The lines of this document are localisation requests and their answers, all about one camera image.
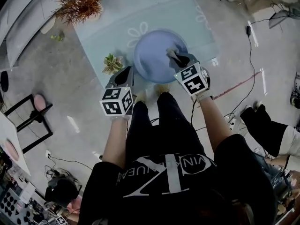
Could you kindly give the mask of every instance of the blue plate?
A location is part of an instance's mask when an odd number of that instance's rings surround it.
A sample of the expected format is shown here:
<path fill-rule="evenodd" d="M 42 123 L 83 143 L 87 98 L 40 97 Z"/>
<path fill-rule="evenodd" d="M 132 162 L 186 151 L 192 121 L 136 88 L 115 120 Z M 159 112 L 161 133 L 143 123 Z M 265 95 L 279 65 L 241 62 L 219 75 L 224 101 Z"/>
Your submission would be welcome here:
<path fill-rule="evenodd" d="M 143 36 L 135 47 L 134 63 L 137 72 L 153 83 L 171 83 L 175 80 L 175 62 L 167 56 L 168 48 L 187 53 L 184 41 L 166 30 L 152 31 Z"/>

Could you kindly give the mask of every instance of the gray floor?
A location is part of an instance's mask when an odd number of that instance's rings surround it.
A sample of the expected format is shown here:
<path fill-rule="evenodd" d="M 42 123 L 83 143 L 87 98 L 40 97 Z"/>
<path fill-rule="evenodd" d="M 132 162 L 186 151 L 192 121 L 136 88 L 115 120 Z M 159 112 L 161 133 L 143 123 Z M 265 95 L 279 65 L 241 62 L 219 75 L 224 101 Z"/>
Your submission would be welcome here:
<path fill-rule="evenodd" d="M 249 64 L 249 41 L 245 34 L 247 21 L 261 20 L 271 17 L 272 8 L 250 16 L 242 4 L 229 3 L 220 0 L 197 0 L 204 11 L 215 40 L 220 49 L 218 66 L 204 65 L 211 76 L 211 87 L 214 95 L 219 95 L 253 74 Z M 256 76 L 255 87 L 250 96 L 241 104 L 237 111 L 242 111 L 246 104 L 262 100 L 270 116 L 282 123 L 294 126 L 299 116 L 299 110 L 291 107 L 289 97 L 294 85 L 297 69 L 300 69 L 300 22 L 287 19 L 282 23 L 282 29 L 268 28 L 268 22 L 254 25 L 259 46 L 253 43 L 252 62 L 256 71 L 264 69 L 265 87 L 263 89 L 262 73 Z M 63 30 L 65 40 L 57 42 L 50 39 L 53 34 Z M 110 122 L 100 108 L 99 98 L 102 87 L 87 60 L 73 27 L 57 21 L 55 26 L 46 34 L 38 33 L 20 57 L 19 68 L 8 74 L 10 80 L 9 91 L 5 94 L 8 107 L 17 103 L 30 93 L 40 92 L 53 103 L 53 108 L 47 113 L 47 119 L 54 135 L 25 154 L 26 162 L 32 176 L 31 182 L 44 194 L 47 186 L 45 165 L 54 163 L 45 157 L 48 149 L 52 156 L 65 160 L 77 160 L 92 167 L 98 162 L 95 154 L 102 154 Z M 232 109 L 248 94 L 253 79 L 226 93 L 216 100 L 223 114 Z M 191 116 L 192 101 L 185 91 L 173 83 L 171 93 L 177 99 L 183 113 L 188 119 Z M 158 116 L 155 97 L 151 97 L 148 107 L 150 118 Z M 31 112 L 30 104 L 11 114 L 10 118 L 16 124 L 27 119 Z M 70 123 L 74 120 L 78 128 Z M 195 128 L 204 126 L 200 108 L 195 110 Z M 238 120 L 235 131 L 243 125 Z M 26 147 L 38 136 L 45 133 L 43 127 L 33 123 L 19 133 L 21 147 Z M 249 146 L 258 147 L 256 142 L 243 129 Z M 207 132 L 198 132 L 208 156 L 213 157 Z M 84 186 L 90 175 L 90 170 L 80 164 L 56 161 L 56 167 L 69 170 Z"/>

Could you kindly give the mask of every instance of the black pants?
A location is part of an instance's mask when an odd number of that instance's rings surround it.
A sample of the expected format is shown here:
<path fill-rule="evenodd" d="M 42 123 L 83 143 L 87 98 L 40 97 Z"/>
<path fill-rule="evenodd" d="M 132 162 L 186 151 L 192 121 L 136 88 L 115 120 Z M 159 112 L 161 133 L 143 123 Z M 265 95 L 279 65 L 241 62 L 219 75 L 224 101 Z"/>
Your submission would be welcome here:
<path fill-rule="evenodd" d="M 245 122 L 251 136 L 269 154 L 277 157 L 287 125 L 272 121 L 264 105 L 259 106 L 256 112 L 252 107 L 247 108 L 240 117 Z"/>
<path fill-rule="evenodd" d="M 126 139 L 126 163 L 139 157 L 169 153 L 205 154 L 195 129 L 187 121 L 173 96 L 162 93 L 157 105 L 157 126 L 150 123 L 148 108 L 143 102 L 134 106 Z"/>

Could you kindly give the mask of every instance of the black t-shirt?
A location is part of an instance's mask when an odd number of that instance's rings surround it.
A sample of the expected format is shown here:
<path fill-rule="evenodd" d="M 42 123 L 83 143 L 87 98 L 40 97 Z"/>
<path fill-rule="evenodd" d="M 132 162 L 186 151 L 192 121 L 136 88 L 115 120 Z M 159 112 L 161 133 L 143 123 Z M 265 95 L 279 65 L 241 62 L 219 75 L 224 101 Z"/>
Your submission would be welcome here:
<path fill-rule="evenodd" d="M 222 204 L 235 199 L 250 205 L 255 225 L 274 223 L 274 191 L 241 135 L 222 141 L 214 161 L 199 152 L 161 154 L 140 157 L 127 167 L 95 165 L 79 225 L 99 219 L 113 224 L 197 224 L 203 207 L 222 210 Z"/>

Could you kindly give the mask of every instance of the dried flower arrangement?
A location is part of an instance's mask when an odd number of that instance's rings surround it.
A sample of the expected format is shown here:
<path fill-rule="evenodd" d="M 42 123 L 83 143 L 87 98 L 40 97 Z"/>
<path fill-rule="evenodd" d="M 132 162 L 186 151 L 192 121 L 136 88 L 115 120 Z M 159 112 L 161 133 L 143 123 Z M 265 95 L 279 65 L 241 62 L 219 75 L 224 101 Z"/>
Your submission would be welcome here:
<path fill-rule="evenodd" d="M 66 22 L 80 23 L 84 22 L 90 16 L 97 17 L 102 14 L 103 7 L 101 0 L 55 0 L 61 4 L 61 7 L 54 10 L 56 18 L 66 17 Z"/>
<path fill-rule="evenodd" d="M 121 64 L 121 60 L 123 57 L 115 57 L 111 53 L 108 55 L 108 57 L 104 58 L 104 64 L 105 68 L 103 69 L 103 73 L 106 73 L 108 75 L 115 74 L 119 70 L 123 68 L 123 64 Z"/>

